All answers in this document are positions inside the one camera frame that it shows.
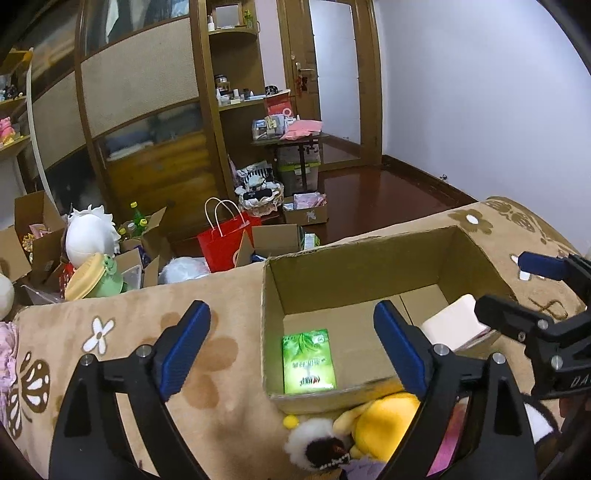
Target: wooden floor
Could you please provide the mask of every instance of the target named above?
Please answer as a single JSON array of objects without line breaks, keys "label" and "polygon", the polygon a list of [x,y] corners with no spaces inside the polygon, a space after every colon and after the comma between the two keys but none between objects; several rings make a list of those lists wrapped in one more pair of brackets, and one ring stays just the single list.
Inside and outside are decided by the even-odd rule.
[{"label": "wooden floor", "polygon": [[[318,183],[327,194],[329,221],[305,230],[316,233],[322,245],[463,205],[432,184],[386,167],[320,172]],[[178,242],[173,248],[178,256],[200,256],[196,239]]]}]

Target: white wall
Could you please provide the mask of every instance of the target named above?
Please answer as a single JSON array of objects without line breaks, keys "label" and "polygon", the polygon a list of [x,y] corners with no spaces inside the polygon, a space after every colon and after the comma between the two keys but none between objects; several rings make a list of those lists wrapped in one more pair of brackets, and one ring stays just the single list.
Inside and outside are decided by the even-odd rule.
[{"label": "white wall", "polygon": [[384,153],[591,247],[591,76],[535,0],[375,0]]},{"label": "white wall", "polygon": [[14,223],[14,199],[25,195],[15,158],[0,162],[0,230]]},{"label": "white wall", "polygon": [[285,89],[283,53],[279,34],[277,0],[255,0],[256,19],[259,22],[259,44],[261,46],[262,72],[265,85],[275,85]]}]

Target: blue gripper pad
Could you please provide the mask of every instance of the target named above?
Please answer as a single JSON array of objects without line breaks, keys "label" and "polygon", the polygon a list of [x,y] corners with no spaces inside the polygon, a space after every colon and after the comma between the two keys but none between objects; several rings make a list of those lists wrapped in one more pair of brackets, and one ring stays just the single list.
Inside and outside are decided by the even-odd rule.
[{"label": "blue gripper pad", "polygon": [[156,343],[152,377],[163,401],[181,391],[209,332],[209,305],[195,300],[178,323],[166,328]]},{"label": "blue gripper pad", "polygon": [[566,276],[567,271],[563,259],[532,252],[523,252],[519,256],[517,264],[524,272],[559,281]]},{"label": "blue gripper pad", "polygon": [[404,389],[423,400],[427,393],[427,376],[431,370],[426,365],[426,355],[431,348],[429,340],[418,327],[408,325],[389,300],[380,301],[375,306],[374,329]]}]

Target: baseboard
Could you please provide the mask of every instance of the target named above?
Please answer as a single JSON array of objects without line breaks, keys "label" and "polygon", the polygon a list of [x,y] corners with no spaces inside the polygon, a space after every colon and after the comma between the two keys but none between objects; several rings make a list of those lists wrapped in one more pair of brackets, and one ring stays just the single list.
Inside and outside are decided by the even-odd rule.
[{"label": "baseboard", "polygon": [[445,181],[438,179],[437,177],[434,177],[433,175],[428,174],[417,167],[413,167],[402,160],[391,157],[390,155],[382,155],[382,165],[388,171],[391,171],[400,177],[404,177],[407,180],[417,181],[422,184],[429,185],[435,191],[452,200],[456,207],[469,205],[478,201],[467,193],[453,187],[452,185],[449,185]]},{"label": "baseboard", "polygon": [[344,138],[335,137],[334,135],[324,134],[322,143],[338,148],[343,152],[347,152],[354,157],[361,157],[361,145],[345,140]]}]

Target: pink toy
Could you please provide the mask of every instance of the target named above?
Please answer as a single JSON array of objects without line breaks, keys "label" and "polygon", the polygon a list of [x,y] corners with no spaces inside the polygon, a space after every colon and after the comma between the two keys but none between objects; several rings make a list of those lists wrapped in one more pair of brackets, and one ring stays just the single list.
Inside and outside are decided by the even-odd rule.
[{"label": "pink toy", "polygon": [[0,142],[7,145],[14,140],[16,135],[9,116],[0,120]]}]

